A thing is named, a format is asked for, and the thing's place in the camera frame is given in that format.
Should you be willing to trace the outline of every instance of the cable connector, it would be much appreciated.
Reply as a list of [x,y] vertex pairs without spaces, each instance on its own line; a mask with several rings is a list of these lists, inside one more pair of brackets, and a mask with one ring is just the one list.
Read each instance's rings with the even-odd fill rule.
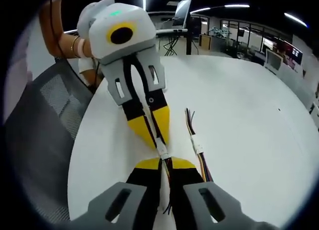
[[157,145],[157,150],[159,153],[159,156],[162,160],[170,158],[170,155],[167,152],[167,148],[165,144],[162,142],[160,138],[155,139],[156,145]]
[[195,154],[201,154],[204,152],[203,147],[199,143],[199,138],[197,134],[193,134],[190,136],[191,143],[193,144],[193,149]]

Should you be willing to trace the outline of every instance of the table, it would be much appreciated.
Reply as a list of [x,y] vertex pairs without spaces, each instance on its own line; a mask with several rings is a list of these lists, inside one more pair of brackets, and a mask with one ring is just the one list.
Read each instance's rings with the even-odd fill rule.
[[[194,129],[216,184],[241,202],[256,221],[283,226],[303,205],[318,175],[319,134],[297,96],[264,67],[217,56],[162,57],[170,107],[168,151],[196,166],[184,109],[195,111]],[[146,105],[142,81],[132,71]],[[103,80],[73,147],[68,204],[73,220],[89,202],[137,162],[157,156],[127,126]],[[174,229],[160,212],[154,229]]]

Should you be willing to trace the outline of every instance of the ceiling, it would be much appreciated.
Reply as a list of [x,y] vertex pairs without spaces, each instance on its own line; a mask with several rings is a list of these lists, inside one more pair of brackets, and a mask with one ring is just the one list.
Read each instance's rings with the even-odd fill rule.
[[[62,3],[62,19],[65,29],[73,29],[76,26],[78,16],[88,3],[99,0],[64,0]],[[115,0],[142,6],[142,0]],[[169,1],[180,0],[147,0],[147,11],[175,11],[176,6],[168,6]],[[270,26],[288,34],[296,34],[305,42],[314,47],[319,39],[318,11],[315,14],[316,0],[193,0],[191,10],[204,7],[224,6],[225,4],[245,3],[250,8],[214,8],[203,11],[201,14],[216,16],[219,18],[231,18],[246,20]],[[284,13],[288,12],[301,19],[308,28],[288,19]]]

